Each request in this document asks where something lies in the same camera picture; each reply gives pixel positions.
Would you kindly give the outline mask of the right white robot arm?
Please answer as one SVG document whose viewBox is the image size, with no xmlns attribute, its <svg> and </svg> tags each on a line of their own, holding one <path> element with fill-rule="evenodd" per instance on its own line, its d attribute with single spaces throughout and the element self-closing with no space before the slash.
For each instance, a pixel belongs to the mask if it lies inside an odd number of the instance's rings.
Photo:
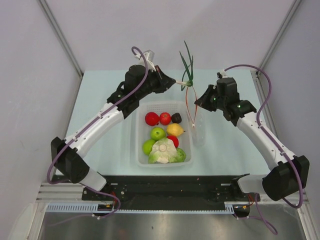
<svg viewBox="0 0 320 240">
<path fill-rule="evenodd" d="M 249 193 L 266 194 L 273 201 L 299 192 L 307 185 L 310 162 L 297 156 L 258 119 L 256 108 L 248 100 L 241 100 L 237 83 L 232 77 L 210 84 L 195 102 L 210 112 L 221 110 L 227 121 L 242 131 L 264 158 L 270 172 L 267 175 L 244 174 L 235 179 L 231 196 L 242 201 Z"/>
</svg>

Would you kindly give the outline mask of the green spring onion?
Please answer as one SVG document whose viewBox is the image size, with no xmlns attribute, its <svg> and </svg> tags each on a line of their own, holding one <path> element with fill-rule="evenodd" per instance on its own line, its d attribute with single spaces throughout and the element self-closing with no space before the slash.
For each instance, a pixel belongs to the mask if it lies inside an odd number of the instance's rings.
<svg viewBox="0 0 320 240">
<path fill-rule="evenodd" d="M 183 42 L 187 51 L 189 63 L 187 63 L 182 52 L 179 51 L 179 55 L 184 67 L 184 72 L 182 74 L 181 81 L 177 82 L 177 84 L 180 85 L 181 91 L 183 91 L 185 88 L 189 88 L 194 85 L 194 56 L 191 55 L 187 42 L 185 40 Z"/>
</svg>

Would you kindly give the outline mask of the clear orange zip bag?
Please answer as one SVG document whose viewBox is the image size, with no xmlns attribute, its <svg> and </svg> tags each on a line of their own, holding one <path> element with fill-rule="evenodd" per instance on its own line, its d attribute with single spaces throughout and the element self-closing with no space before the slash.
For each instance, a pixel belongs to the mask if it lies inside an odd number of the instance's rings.
<svg viewBox="0 0 320 240">
<path fill-rule="evenodd" d="M 195 105 L 198 99 L 195 88 L 187 87 L 185 91 L 185 105 L 187 109 L 187 116 L 190 128 L 192 142 L 195 147 L 200 147 L 205 144 L 206 131 L 205 131 L 205 116 L 204 110 Z"/>
</svg>

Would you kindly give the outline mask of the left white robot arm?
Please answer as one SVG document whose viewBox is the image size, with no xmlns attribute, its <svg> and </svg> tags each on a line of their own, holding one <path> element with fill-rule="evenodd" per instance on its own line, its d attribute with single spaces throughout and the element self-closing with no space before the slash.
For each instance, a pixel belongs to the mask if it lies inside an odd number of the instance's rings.
<svg viewBox="0 0 320 240">
<path fill-rule="evenodd" d="M 147 70 L 143 65 L 132 65 L 103 108 L 85 126 L 66 139 L 55 137 L 51 143 L 52 166 L 68 181 L 80 183 L 100 200 L 110 196 L 108 181 L 84 161 L 90 148 L 112 127 L 125 120 L 151 93 L 167 91 L 176 80 L 163 73 L 159 66 Z"/>
</svg>

